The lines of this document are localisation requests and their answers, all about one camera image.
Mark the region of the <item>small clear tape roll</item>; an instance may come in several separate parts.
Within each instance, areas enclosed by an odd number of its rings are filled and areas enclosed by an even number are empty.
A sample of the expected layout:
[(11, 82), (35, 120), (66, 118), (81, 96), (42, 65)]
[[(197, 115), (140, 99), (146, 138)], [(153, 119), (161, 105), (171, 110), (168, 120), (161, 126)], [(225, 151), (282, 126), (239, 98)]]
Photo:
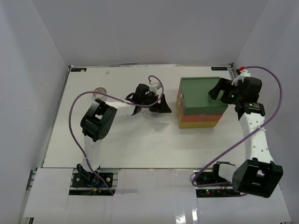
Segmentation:
[(143, 116), (145, 119), (150, 119), (151, 118), (151, 112), (150, 111), (144, 111), (143, 112)]

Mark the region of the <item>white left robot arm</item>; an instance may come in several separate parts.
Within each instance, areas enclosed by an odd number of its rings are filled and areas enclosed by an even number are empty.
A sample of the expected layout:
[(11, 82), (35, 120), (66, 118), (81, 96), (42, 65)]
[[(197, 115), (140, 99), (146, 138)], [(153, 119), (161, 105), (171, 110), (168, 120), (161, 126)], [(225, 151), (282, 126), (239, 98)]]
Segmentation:
[(165, 95), (158, 94), (161, 84), (151, 86), (139, 84), (134, 93), (130, 93), (124, 102), (104, 102), (96, 99), (83, 116), (80, 126), (84, 135), (84, 159), (77, 165), (78, 172), (88, 186), (98, 183), (99, 175), (94, 172), (100, 168), (100, 146), (108, 135), (115, 117), (133, 116), (142, 108), (149, 108), (154, 113), (171, 113)]

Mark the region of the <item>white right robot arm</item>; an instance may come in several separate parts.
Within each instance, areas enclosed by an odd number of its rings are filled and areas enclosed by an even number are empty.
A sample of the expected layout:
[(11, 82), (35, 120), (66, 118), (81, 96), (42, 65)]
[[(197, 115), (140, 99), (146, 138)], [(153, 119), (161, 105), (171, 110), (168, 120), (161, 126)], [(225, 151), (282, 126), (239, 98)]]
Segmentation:
[(269, 198), (283, 176), (283, 168), (275, 164), (267, 144), (264, 106), (258, 103), (262, 81), (245, 77), (237, 82), (220, 78), (209, 91), (216, 100), (235, 105), (235, 111), (245, 138), (245, 161), (240, 166), (218, 161), (213, 166), (211, 181), (222, 186), (227, 181), (235, 192)]

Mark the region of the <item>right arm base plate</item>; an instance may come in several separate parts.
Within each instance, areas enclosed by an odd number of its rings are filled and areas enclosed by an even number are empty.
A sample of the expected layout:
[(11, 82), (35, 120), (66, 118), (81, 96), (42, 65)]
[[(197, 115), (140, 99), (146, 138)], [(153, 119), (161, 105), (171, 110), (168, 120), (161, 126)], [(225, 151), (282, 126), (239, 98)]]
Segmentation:
[(199, 187), (199, 185), (205, 185), (213, 184), (213, 186), (219, 186), (219, 187), (232, 187), (231, 183), (227, 183), (227, 180), (214, 175), (212, 172), (203, 172), (201, 173), (196, 180), (194, 181), (194, 185), (196, 187)]

